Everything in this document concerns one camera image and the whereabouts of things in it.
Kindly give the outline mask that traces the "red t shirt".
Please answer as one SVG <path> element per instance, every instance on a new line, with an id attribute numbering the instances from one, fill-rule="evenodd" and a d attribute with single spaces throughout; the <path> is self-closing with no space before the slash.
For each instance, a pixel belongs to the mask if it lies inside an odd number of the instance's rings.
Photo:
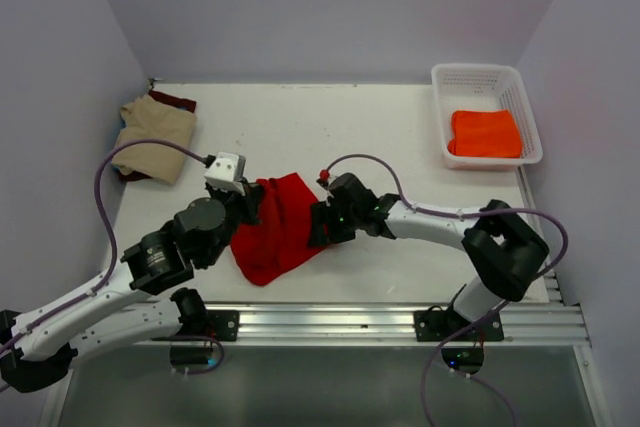
<path id="1" fill-rule="evenodd" d="M 265 189 L 259 223 L 240 225 L 230 249 L 244 277 L 263 287 L 324 248 L 308 245 L 311 205 L 317 202 L 317 197 L 298 174 L 260 179 L 258 184 Z"/>

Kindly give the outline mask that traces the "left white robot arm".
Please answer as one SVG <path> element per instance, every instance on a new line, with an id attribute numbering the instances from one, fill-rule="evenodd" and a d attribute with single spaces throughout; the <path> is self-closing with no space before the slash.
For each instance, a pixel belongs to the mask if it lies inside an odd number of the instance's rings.
<path id="1" fill-rule="evenodd" d="M 4 385 L 36 392 L 85 360 L 140 341 L 217 345 L 204 301 L 184 284 L 217 262 L 241 225 L 258 223 L 265 189 L 208 192 L 85 285 L 28 313 L 2 311 Z"/>

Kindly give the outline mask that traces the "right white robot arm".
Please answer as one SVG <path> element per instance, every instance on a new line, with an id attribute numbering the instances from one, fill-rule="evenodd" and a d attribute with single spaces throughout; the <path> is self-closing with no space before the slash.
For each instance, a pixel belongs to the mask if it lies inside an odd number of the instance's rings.
<path id="1" fill-rule="evenodd" d="M 464 252 L 476 277 L 457 292 L 445 310 L 451 336 L 468 339 L 481 318 L 504 301 L 519 302 L 549 255 L 546 242 L 510 206 L 490 201 L 479 212 L 437 213 L 411 205 L 398 194 L 376 196 L 352 173 L 325 185 L 327 198 L 310 207 L 310 247 L 353 240 L 358 231 L 391 240 L 421 240 Z"/>

